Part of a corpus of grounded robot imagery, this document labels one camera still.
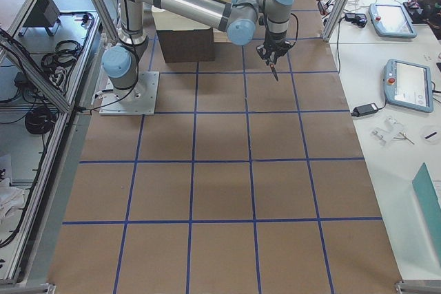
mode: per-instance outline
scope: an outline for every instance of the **tiled surface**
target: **tiled surface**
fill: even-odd
[[[165,63],[154,116],[92,114],[49,280],[60,293],[392,294],[400,279],[314,0],[277,62],[262,31]],[[295,20],[289,36],[294,37]]]

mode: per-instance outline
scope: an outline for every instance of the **gray device with screen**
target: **gray device with screen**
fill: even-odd
[[[369,15],[373,27],[381,37],[415,38],[417,33],[412,20],[403,5],[382,5],[372,3],[369,6]]]
[[[384,67],[384,94],[392,105],[421,112],[433,111],[430,68],[390,59]]]

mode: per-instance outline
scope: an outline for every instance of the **tablet screen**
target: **tablet screen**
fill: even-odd
[[[407,22],[400,6],[377,5],[377,13],[381,17],[381,24],[385,32],[410,34],[411,27]]]
[[[414,65],[396,63],[395,100],[418,106],[428,106],[426,70]]]

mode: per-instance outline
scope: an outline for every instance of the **black round object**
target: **black round object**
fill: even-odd
[[[25,127],[30,134],[45,134],[53,128],[56,120],[49,108],[41,106],[26,114]]]

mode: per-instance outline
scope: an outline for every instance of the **green folder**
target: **green folder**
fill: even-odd
[[[422,164],[412,184],[438,254],[438,261],[441,263],[441,208],[425,163]]]

